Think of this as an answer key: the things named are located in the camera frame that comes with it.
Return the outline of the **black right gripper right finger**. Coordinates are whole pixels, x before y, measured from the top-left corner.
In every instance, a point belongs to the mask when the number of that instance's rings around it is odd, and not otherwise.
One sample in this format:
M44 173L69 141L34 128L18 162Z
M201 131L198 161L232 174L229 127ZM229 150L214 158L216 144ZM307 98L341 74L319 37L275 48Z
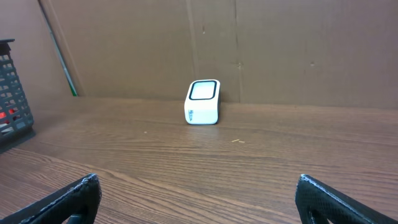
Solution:
M295 204L302 223L397 224L397 220L307 174L302 174L297 182Z

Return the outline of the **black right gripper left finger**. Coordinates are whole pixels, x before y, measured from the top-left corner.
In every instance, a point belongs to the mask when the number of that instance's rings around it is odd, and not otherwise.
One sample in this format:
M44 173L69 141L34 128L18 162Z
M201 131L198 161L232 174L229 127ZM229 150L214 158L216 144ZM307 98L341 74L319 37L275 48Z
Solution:
M90 173L1 219L1 224L94 223L100 201L100 180Z

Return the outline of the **grey plastic basket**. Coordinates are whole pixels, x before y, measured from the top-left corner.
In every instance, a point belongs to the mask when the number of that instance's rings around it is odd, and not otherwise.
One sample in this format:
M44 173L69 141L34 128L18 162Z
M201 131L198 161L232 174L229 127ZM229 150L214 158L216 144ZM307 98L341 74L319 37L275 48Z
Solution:
M13 41L1 40L1 153L35 135L33 115L11 57Z

